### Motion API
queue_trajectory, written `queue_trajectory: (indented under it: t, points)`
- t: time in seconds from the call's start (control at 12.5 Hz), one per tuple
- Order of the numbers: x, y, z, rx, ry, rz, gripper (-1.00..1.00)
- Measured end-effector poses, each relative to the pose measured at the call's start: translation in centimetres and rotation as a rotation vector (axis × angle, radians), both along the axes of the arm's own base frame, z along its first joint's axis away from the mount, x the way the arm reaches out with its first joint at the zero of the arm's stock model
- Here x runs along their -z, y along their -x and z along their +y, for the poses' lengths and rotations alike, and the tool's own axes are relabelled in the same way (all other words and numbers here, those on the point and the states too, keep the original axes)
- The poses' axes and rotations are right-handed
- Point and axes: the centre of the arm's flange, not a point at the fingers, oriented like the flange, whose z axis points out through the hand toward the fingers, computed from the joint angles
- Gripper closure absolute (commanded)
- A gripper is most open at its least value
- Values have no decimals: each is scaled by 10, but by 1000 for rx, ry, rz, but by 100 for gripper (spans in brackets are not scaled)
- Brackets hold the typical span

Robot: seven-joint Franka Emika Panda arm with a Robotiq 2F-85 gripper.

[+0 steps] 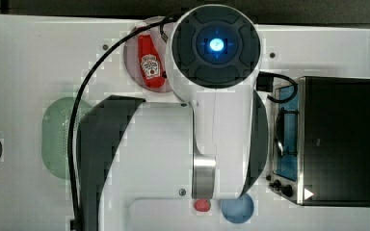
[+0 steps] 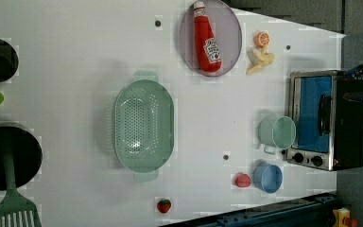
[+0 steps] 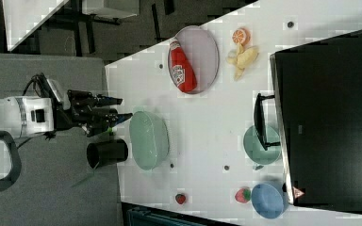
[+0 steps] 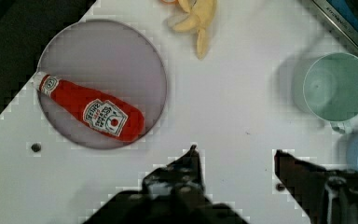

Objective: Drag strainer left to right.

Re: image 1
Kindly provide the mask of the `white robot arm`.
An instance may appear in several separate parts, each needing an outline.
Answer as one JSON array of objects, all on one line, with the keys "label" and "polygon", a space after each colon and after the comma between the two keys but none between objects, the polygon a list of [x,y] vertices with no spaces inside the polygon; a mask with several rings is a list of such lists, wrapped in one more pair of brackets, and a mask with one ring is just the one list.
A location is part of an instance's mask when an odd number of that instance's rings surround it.
[{"label": "white robot arm", "polygon": [[82,231],[127,231],[143,199],[233,200],[260,175],[261,63],[253,22],[224,5],[184,13],[167,42],[174,103],[111,95],[79,122]]}]

